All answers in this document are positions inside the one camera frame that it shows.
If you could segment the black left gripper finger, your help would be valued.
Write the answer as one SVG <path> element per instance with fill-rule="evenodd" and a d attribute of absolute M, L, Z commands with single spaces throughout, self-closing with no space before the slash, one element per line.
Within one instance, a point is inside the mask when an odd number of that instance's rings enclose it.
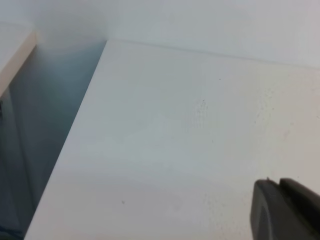
<path fill-rule="evenodd" d="M 250 226 L 254 240 L 318 240 L 320 195 L 301 183 L 281 178 L 279 183 L 254 183 Z"/>

